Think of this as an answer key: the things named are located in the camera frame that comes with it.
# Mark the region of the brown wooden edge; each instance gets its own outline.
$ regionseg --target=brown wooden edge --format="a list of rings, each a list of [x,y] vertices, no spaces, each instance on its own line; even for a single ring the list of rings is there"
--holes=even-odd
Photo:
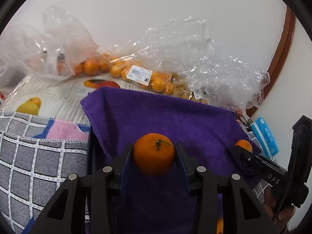
[[[291,47],[291,41],[294,34],[294,26],[296,22],[296,16],[292,12],[292,10],[287,7],[284,27],[282,31],[282,35],[280,37],[280,42],[278,43],[277,49],[269,66],[268,72],[270,75],[270,83],[264,87],[263,89],[263,97],[264,99],[269,94],[273,85],[275,84],[283,65],[286,61],[287,55],[289,53],[289,49]],[[251,117],[258,108],[252,107],[246,110],[246,113],[249,117]]]

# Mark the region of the pink fabric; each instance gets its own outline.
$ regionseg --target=pink fabric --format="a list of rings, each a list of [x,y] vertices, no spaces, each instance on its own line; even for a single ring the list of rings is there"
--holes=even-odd
[[[88,136],[89,133],[82,132],[75,123],[55,120],[46,139],[87,141]]]

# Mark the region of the metal screw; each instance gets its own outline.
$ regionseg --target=metal screw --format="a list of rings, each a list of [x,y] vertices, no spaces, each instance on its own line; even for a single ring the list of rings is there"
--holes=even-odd
[[[198,166],[197,167],[197,170],[200,172],[200,173],[204,173],[206,171],[206,168],[203,167],[203,166]]]
[[[103,171],[104,171],[105,173],[109,173],[109,172],[112,171],[112,167],[110,167],[110,166],[105,166],[105,167],[103,168]]]
[[[238,174],[234,173],[234,174],[232,174],[232,179],[234,179],[234,180],[240,180],[240,179],[241,179],[241,176],[239,176]]]
[[[69,176],[68,176],[68,179],[70,179],[70,180],[74,180],[74,179],[76,179],[77,178],[77,174],[76,173],[72,173],[72,174],[70,174]]]

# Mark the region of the hand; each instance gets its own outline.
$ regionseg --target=hand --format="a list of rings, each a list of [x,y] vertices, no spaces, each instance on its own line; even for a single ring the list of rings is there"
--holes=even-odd
[[[276,206],[276,200],[272,194],[272,187],[267,186],[264,190],[264,202],[262,203],[264,209],[269,215],[269,218],[274,217],[273,208]],[[279,232],[283,231],[285,225],[289,222],[292,216],[295,214],[296,208],[294,205],[288,206],[284,208],[279,214],[278,217],[274,220],[274,224],[276,225]]]

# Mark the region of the yellow pear illustration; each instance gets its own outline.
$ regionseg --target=yellow pear illustration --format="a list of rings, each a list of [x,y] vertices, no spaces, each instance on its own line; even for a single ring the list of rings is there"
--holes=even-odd
[[[38,115],[39,108],[41,106],[41,100],[38,97],[32,97],[25,103],[21,104],[16,111],[19,113],[27,113],[32,115]]]

